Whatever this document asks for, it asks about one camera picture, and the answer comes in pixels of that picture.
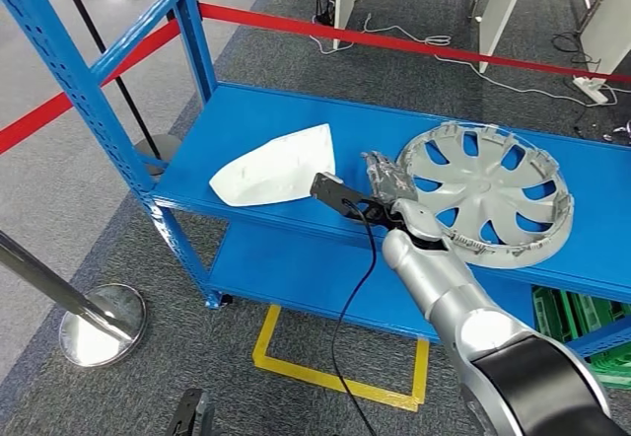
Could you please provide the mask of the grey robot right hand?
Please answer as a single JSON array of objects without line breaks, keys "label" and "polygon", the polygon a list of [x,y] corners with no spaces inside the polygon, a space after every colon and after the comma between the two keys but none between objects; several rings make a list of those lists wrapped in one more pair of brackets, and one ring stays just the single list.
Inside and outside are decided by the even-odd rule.
[{"label": "grey robot right hand", "polygon": [[363,152],[367,175],[374,197],[385,203],[398,199],[417,201],[417,189],[412,178],[403,167],[377,151]]}]

